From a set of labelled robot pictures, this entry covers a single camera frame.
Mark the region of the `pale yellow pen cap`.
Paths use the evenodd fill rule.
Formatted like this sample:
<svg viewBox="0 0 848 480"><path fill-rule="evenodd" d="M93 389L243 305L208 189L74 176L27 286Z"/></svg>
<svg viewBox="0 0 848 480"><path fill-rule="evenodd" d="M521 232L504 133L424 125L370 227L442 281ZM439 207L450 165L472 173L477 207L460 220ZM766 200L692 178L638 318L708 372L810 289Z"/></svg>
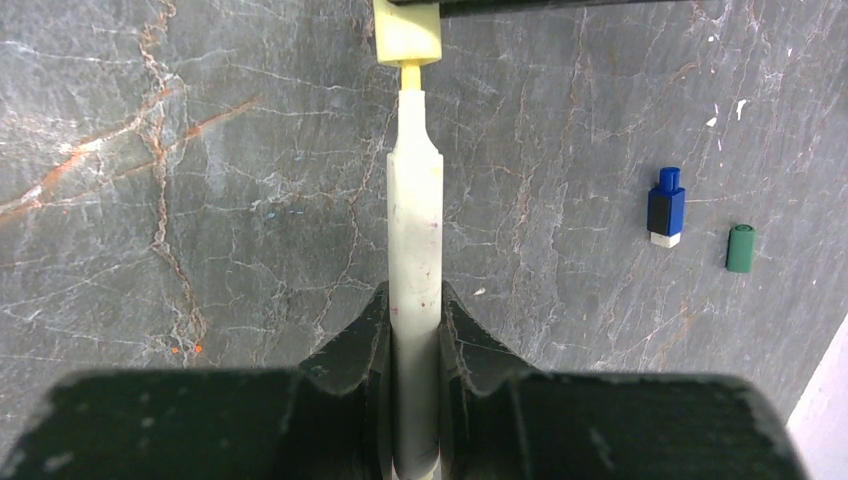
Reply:
<svg viewBox="0 0 848 480"><path fill-rule="evenodd" d="M400 6L374 0L377 62L400 67L403 63L435 63L442 58L441 18L438 4Z"/></svg>

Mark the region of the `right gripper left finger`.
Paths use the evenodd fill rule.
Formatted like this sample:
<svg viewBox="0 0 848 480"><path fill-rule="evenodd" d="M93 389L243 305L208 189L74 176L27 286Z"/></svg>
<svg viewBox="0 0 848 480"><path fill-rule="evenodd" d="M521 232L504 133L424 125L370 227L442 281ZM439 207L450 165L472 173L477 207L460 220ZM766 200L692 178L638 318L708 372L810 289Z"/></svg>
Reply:
<svg viewBox="0 0 848 480"><path fill-rule="evenodd" d="M387 479L386 284L316 353L279 368L94 370L55 384L5 479Z"/></svg>

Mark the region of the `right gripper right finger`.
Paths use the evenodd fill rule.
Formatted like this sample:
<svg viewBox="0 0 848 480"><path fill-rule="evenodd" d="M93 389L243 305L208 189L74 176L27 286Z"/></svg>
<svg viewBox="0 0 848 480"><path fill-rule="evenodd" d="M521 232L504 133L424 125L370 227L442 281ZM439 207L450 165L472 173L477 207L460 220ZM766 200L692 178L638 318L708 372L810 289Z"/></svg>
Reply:
<svg viewBox="0 0 848 480"><path fill-rule="evenodd" d="M774 408L734 376L543 371L442 287L446 479L803 479Z"/></svg>

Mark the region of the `blue pen cap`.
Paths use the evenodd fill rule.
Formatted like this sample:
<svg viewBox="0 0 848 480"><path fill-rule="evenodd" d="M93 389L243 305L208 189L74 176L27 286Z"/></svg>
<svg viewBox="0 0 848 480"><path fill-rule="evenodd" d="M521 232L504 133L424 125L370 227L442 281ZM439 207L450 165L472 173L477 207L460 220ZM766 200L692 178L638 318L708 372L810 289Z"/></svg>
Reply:
<svg viewBox="0 0 848 480"><path fill-rule="evenodd" d="M650 242L663 248L673 248L681 240L686 190L680 186L680 178L678 167L663 167L657 184L648 193L647 230Z"/></svg>

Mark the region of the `white pen yellow tip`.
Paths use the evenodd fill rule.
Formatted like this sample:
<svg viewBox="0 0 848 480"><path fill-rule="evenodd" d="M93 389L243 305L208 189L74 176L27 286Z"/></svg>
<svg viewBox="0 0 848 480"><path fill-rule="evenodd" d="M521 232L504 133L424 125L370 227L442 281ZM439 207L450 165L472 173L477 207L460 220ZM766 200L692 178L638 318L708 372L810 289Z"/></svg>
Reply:
<svg viewBox="0 0 848 480"><path fill-rule="evenodd" d="M427 132L420 65L402 64L400 78L397 140L387 157L393 461L399 478L425 479L439 455L444 160Z"/></svg>

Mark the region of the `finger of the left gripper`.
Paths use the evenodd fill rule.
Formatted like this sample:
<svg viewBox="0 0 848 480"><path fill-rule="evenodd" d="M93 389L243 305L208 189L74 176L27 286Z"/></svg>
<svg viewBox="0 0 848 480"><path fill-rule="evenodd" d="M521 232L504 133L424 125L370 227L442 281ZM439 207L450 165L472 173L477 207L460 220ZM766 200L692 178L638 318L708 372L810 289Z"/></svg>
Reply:
<svg viewBox="0 0 848 480"><path fill-rule="evenodd" d="M548 8L662 3L663 0L390 0L395 6L437 5L442 18L518 13Z"/></svg>

